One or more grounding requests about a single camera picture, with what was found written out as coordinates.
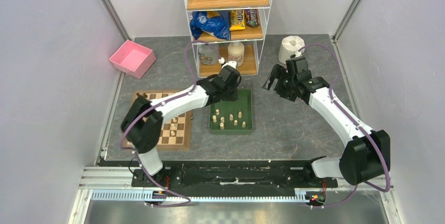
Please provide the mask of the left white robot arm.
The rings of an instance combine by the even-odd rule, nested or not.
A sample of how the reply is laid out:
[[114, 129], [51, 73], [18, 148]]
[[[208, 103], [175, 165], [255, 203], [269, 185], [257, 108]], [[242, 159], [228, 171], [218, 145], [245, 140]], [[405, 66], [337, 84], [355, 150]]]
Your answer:
[[236, 100], [240, 80], [236, 62], [229, 61], [218, 74], [200, 79], [188, 89], [160, 99], [148, 100], [141, 95], [135, 99], [121, 123], [121, 130], [123, 139], [134, 147], [145, 172], [144, 179], [151, 186], [161, 185], [165, 178], [157, 151], [164, 124], [188, 111]]

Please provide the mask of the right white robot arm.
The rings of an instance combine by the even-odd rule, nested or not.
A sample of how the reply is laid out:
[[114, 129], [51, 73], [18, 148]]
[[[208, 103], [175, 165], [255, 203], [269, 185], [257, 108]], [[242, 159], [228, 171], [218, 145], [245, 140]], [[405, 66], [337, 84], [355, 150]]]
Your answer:
[[263, 89], [273, 89], [280, 97], [303, 100], [318, 112], [344, 145], [339, 157], [321, 157], [311, 161], [303, 172], [304, 182], [315, 187], [324, 178], [342, 178], [351, 185], [368, 183], [383, 175], [390, 185], [390, 136], [376, 131], [358, 119], [335, 95], [322, 77], [314, 77], [304, 57], [290, 58], [285, 66], [273, 66]]

